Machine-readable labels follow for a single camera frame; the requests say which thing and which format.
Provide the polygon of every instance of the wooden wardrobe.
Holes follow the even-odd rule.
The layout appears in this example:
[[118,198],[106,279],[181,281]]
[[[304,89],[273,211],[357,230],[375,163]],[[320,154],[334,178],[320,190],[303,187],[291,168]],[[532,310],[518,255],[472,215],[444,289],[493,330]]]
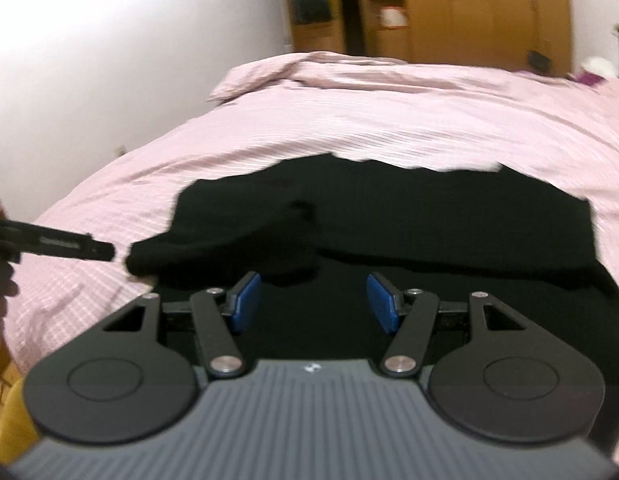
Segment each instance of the wooden wardrobe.
[[[292,27],[296,50],[344,52],[340,3],[334,21]],[[368,56],[416,63],[529,69],[529,51],[552,60],[552,75],[572,69],[570,0],[359,0]],[[409,26],[383,29],[381,8],[406,10]]]

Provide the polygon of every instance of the wooden door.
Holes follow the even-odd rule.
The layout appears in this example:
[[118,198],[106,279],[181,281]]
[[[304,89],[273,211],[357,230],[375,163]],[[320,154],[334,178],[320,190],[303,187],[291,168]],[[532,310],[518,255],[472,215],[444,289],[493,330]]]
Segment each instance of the wooden door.
[[533,0],[491,0],[494,16],[494,62],[505,70],[528,68],[528,52],[536,48],[538,22]]
[[496,24],[492,0],[450,0],[454,64],[492,66]]
[[571,69],[569,0],[407,0],[413,61],[528,70],[530,50]]
[[412,62],[452,63],[451,0],[407,0]]
[[538,37],[535,50],[553,62],[551,75],[572,70],[571,0],[533,0],[537,9]]
[[[287,2],[287,8],[291,9],[290,0],[287,0]],[[346,52],[341,0],[329,0],[329,6],[332,11],[332,21],[310,25],[295,25],[288,11],[294,52],[313,52],[316,50],[330,50],[342,54]]]

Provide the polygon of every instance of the purple object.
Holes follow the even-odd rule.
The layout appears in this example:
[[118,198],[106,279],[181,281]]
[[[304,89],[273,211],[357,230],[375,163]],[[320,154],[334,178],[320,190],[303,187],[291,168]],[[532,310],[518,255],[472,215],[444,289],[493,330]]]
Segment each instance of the purple object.
[[577,83],[587,85],[587,86],[596,86],[606,81],[606,79],[604,77],[593,74],[591,72],[583,72],[582,74],[576,76],[574,78],[574,81],[576,81]]

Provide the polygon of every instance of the metal pivot bolt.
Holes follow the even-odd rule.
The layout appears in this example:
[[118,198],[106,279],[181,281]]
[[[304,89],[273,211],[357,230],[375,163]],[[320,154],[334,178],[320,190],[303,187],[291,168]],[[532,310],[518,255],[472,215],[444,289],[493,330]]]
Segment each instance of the metal pivot bolt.
[[243,362],[234,355],[221,355],[214,357],[209,363],[209,366],[215,372],[220,374],[230,374],[235,372],[243,365]]
[[385,359],[385,368],[397,374],[411,372],[416,368],[416,361],[406,355],[394,355]]

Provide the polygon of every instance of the white wall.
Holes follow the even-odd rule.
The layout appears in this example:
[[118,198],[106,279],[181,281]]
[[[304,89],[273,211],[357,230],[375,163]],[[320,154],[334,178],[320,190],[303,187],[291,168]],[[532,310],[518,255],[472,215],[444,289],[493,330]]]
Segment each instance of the white wall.
[[575,64],[601,56],[619,69],[619,0],[572,0],[572,17]]
[[0,0],[0,198],[31,221],[284,51],[280,0]]

